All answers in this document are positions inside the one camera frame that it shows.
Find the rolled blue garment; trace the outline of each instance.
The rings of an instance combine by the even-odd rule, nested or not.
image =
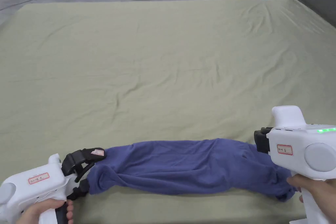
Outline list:
[[[290,199],[289,170],[256,146],[231,139],[148,141],[106,150],[90,170],[90,194],[114,185],[159,194],[219,193],[232,187]]]

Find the bed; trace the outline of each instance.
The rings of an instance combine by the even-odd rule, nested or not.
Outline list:
[[[336,29],[298,0],[28,4],[0,27],[0,181],[78,149],[147,140],[253,143],[271,108],[336,124]],[[76,223],[288,223],[243,190],[156,195],[113,187]]]

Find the label sticker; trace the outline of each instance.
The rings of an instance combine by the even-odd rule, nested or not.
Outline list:
[[[94,150],[91,152],[91,154],[95,154],[95,155],[99,155],[99,156],[103,156],[104,155],[104,151],[103,150]]]
[[[46,173],[37,175],[35,177],[29,178],[28,183],[31,185],[31,184],[35,184],[37,182],[40,182],[40,181],[48,179],[48,178],[50,178],[50,176],[49,176],[49,173],[46,172]]]
[[[290,145],[278,144],[278,152],[280,154],[293,155],[293,149]]]

